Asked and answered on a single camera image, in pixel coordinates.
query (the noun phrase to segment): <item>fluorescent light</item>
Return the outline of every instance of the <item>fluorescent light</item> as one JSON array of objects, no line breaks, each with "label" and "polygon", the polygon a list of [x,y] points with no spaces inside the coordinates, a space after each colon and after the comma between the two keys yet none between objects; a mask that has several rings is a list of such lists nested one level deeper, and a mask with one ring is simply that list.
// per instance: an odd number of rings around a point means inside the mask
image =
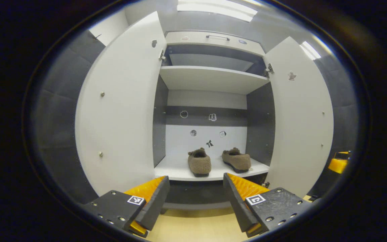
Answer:
[{"label": "fluorescent light", "polygon": [[177,11],[214,12],[247,22],[250,22],[258,12],[227,0],[179,0]]},{"label": "fluorescent light", "polygon": [[311,59],[316,60],[316,58],[308,51],[306,48],[304,48],[302,45],[300,45],[301,49],[305,52],[305,54]]},{"label": "fluorescent light", "polygon": [[314,55],[316,58],[321,57],[319,53],[315,49],[313,49],[313,47],[309,43],[307,43],[307,41],[304,41],[301,45],[303,45],[307,50],[309,50],[310,53]]}]

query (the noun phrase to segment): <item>floor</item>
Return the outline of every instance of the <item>floor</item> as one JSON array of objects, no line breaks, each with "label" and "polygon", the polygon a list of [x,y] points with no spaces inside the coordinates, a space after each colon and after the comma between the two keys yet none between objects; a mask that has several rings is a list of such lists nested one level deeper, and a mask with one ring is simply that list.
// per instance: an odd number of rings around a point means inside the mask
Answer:
[{"label": "floor", "polygon": [[192,211],[169,209],[159,215],[146,239],[152,242],[239,242],[246,240],[247,236],[241,232],[232,208]]}]

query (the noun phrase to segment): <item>shelf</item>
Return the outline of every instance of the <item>shelf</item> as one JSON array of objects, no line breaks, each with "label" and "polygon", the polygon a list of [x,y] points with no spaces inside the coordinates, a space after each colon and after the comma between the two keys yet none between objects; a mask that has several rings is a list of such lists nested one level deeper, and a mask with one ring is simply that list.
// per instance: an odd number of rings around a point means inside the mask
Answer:
[{"label": "shelf", "polygon": [[179,181],[215,181],[223,180],[223,174],[225,172],[237,175],[239,177],[254,176],[262,173],[267,173],[270,168],[267,165],[260,163],[254,159],[251,159],[252,167],[248,172],[235,173],[234,170],[223,163],[222,157],[211,157],[212,171],[207,177],[195,177],[192,171],[189,169],[187,163],[187,155],[174,155],[166,156],[155,167],[155,177],[168,176],[170,180]]},{"label": "shelf", "polygon": [[206,66],[163,66],[159,74],[170,90],[247,95],[270,82],[268,78],[251,73]]}]

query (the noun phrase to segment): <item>brown shoe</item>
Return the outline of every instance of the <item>brown shoe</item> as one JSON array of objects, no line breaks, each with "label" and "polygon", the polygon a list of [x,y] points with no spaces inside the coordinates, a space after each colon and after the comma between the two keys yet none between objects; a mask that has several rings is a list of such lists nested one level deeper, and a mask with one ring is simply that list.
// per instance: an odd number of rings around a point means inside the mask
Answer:
[{"label": "brown shoe", "polygon": [[237,173],[247,172],[252,166],[250,163],[250,155],[241,154],[240,150],[235,147],[232,150],[224,150],[222,153],[222,160],[225,164],[231,166]]},{"label": "brown shoe", "polygon": [[204,148],[194,150],[187,154],[189,155],[187,162],[193,175],[196,177],[209,176],[209,173],[212,170],[212,162]]}]

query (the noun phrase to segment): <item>cabinet door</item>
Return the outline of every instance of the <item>cabinet door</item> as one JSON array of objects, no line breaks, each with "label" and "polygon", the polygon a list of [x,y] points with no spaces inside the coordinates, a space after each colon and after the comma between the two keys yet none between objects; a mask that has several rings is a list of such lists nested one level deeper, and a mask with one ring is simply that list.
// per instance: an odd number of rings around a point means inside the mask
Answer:
[{"label": "cabinet door", "polygon": [[77,152],[99,196],[155,177],[152,125],[166,41],[154,12],[116,37],[95,60],[80,91]]},{"label": "cabinet door", "polygon": [[275,105],[274,149],[266,181],[271,189],[283,187],[302,198],[317,181],[331,149],[331,98],[318,67],[291,37],[270,50],[264,61],[273,67]]}]

